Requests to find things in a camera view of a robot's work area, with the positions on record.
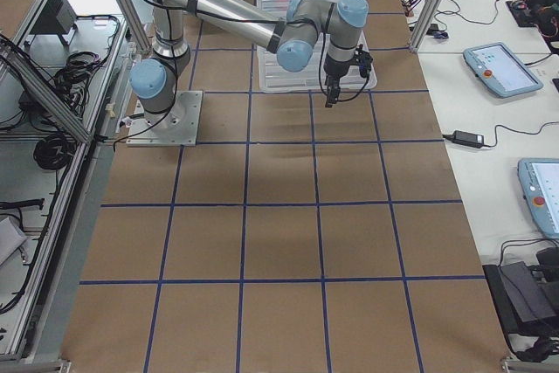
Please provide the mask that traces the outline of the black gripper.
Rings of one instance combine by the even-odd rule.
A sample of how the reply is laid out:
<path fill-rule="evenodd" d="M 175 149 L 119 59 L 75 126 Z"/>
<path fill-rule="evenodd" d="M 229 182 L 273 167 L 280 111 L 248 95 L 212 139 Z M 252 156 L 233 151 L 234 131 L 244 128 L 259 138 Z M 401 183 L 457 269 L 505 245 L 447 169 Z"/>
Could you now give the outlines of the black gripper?
<path fill-rule="evenodd" d="M 346 60 L 337 60 L 328 53 L 324 62 L 326 72 L 326 103 L 325 107 L 332 107 L 339 100 L 341 92 L 340 79 L 346 76 L 351 66 L 356 66 L 363 79 L 369 79 L 372 72 L 372 57 L 363 45 L 358 45 L 349 51 L 350 57 Z"/>

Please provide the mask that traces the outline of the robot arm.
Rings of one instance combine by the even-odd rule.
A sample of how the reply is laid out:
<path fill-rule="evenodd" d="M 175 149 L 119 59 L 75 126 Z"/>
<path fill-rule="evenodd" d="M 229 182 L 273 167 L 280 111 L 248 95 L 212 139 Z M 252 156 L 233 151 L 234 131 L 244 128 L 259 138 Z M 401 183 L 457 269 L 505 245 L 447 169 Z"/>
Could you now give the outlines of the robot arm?
<path fill-rule="evenodd" d="M 341 102 L 341 80 L 350 67 L 369 80 L 372 58 L 359 42 L 369 5 L 366 0 L 290 0 L 286 17 L 279 18 L 243 0 L 145 0 L 162 12 L 188 13 L 229 33 L 246 38 L 275 55 L 290 73 L 303 71 L 318 40 L 326 53 L 319 61 L 319 85 L 326 107 Z"/>

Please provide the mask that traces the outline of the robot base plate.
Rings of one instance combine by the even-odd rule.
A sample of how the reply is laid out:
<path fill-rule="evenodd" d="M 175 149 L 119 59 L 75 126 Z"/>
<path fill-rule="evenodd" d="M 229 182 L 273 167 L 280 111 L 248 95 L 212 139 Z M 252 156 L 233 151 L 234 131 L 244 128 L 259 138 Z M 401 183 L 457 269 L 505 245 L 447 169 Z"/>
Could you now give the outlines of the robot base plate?
<path fill-rule="evenodd" d="M 170 114 L 154 128 L 150 122 L 156 123 L 157 119 L 152 114 L 147 119 L 144 116 L 134 119 L 126 144 L 129 147 L 195 146 L 203 97 L 203 91 L 179 91 Z"/>

